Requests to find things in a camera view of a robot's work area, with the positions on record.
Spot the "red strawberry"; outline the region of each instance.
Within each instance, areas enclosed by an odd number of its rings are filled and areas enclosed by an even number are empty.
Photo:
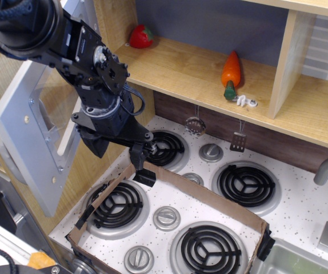
[[[138,25],[131,34],[130,46],[138,49],[149,47],[153,43],[153,34],[144,25]]]

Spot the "white hook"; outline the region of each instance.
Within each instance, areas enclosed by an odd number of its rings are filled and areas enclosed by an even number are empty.
[[[245,97],[245,95],[240,95],[237,97],[237,106],[243,107],[248,104],[250,107],[256,107],[258,103],[255,100],[250,100]]]

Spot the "orange carrot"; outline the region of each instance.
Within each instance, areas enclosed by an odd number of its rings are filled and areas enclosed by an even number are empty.
[[[226,100],[233,100],[237,96],[235,87],[239,85],[240,79],[239,58],[237,53],[232,51],[229,57],[227,57],[221,74],[221,82],[225,86],[224,96]]]

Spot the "wooden cabinet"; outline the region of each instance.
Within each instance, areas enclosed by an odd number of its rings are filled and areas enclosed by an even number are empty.
[[[122,42],[116,53],[129,65],[128,81],[328,147],[328,81],[301,75],[315,14],[328,16],[328,1],[250,2],[293,9],[277,68],[241,60],[244,84],[238,92],[256,99],[257,107],[224,99],[220,74],[227,55],[162,37],[148,49]]]
[[[115,20],[108,21],[105,23],[102,19],[102,13],[99,12],[99,5],[97,5],[97,14],[99,17],[99,28],[102,30],[102,36],[107,37],[107,33],[111,34],[109,41],[111,44],[115,45],[115,41],[118,40],[120,35],[127,37],[131,25],[134,23],[129,23],[132,21],[131,18],[126,18],[123,22],[127,25],[127,31],[115,31],[115,28],[109,31],[109,25],[112,22],[117,22]],[[18,71],[22,62],[8,59],[0,54],[0,99],[13,79],[14,75]],[[151,90],[147,90],[144,87],[136,87],[145,97],[147,101],[147,107],[145,112],[138,116],[137,119],[142,124],[147,124],[154,116],[154,103],[153,103],[153,93]],[[140,107],[141,101],[138,98],[133,98],[134,103],[137,107]],[[22,200],[27,205],[33,218],[39,225],[41,231],[47,235],[52,231],[52,229],[66,216],[66,214],[72,209],[74,205],[80,200],[80,198],[86,193],[86,191],[97,181],[97,179],[107,170],[107,168],[112,165],[113,161],[121,154],[124,147],[117,144],[110,144],[107,152],[102,159],[93,155],[93,153],[81,142],[78,147],[76,157],[74,159],[69,177],[63,189],[63,194],[59,201],[58,208],[53,217],[46,217],[37,200],[33,196],[30,188],[22,183],[20,183],[13,174],[9,171],[8,167],[3,162],[0,156],[0,170],[5,171],[7,175],[11,178],[11,181],[21,196]]]

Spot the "hanging utensil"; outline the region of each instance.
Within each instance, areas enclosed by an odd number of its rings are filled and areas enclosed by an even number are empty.
[[[204,121],[199,118],[199,106],[194,106],[194,112],[195,117],[189,117],[186,120],[185,128],[186,132],[190,135],[200,137],[206,132],[206,125]]]
[[[233,139],[230,144],[230,150],[232,151],[238,151],[238,152],[244,152],[245,150],[245,143],[246,143],[246,135],[243,134],[245,121],[240,121],[240,130],[239,132],[234,132]]]

